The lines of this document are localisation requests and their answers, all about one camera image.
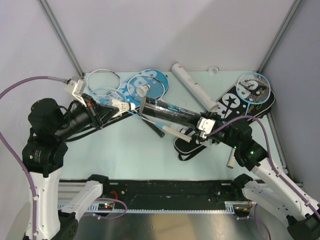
white tube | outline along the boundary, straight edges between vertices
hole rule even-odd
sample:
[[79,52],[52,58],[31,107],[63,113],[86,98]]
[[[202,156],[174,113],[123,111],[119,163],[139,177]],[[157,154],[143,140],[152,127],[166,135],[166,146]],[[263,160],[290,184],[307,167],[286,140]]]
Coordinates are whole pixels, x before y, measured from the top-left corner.
[[232,150],[230,152],[229,160],[226,164],[226,166],[230,169],[233,169],[236,165],[235,151],[236,150],[234,148],[232,148]]
[[184,140],[184,141],[186,141],[188,143],[190,143],[190,141],[191,141],[191,137],[190,136],[187,136],[187,135],[185,135],[185,134],[183,134],[181,132],[178,132],[178,131],[176,131],[176,130],[168,127],[168,126],[163,126],[162,129],[165,130],[166,132],[172,134],[172,135],[175,135],[176,137],[178,137],[178,138],[180,138],[180,139],[182,139],[182,140]]
[[198,101],[209,112],[214,112],[219,105],[209,96],[206,91],[196,82],[196,80],[180,65],[176,63],[172,66],[172,72],[181,80],[181,82],[189,89],[189,91],[198,99]]

blue badminton racket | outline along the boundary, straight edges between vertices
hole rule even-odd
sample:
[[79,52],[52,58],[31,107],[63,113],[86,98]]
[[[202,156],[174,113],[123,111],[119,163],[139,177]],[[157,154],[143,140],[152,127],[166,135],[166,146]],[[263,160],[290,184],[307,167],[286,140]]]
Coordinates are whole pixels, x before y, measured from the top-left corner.
[[248,72],[238,80],[236,93],[248,103],[245,111],[245,115],[247,115],[250,105],[263,104],[269,99],[271,87],[268,79],[262,74]]

racket shaft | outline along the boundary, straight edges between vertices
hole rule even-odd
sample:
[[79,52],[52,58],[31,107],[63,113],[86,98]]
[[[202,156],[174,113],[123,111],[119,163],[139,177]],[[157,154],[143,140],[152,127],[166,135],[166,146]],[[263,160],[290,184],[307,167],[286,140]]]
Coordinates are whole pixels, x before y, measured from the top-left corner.
[[148,119],[146,118],[144,115],[142,115],[141,113],[138,113],[138,115],[141,117],[141,119],[150,127],[152,128],[152,130],[155,131],[156,134],[159,135],[160,138],[163,138],[165,136],[165,133],[163,131],[161,131],[160,128],[158,128],[156,125],[154,125],[153,123],[145,120]]

wall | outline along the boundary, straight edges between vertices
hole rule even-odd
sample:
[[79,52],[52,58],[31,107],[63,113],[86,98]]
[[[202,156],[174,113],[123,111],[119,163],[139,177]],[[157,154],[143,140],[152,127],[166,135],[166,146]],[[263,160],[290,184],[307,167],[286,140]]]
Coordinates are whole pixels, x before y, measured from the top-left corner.
[[320,1],[305,1],[266,67],[276,125],[293,177],[320,201]]
[[[28,77],[76,75],[37,1],[1,1],[0,32],[0,92]],[[63,88],[60,83],[39,80],[16,88],[0,101],[0,131],[19,156],[29,136],[31,105],[47,97],[68,104],[71,98]],[[5,239],[29,193],[23,171],[2,143],[0,182],[0,239]]]
[[83,71],[257,70],[293,0],[49,0]]

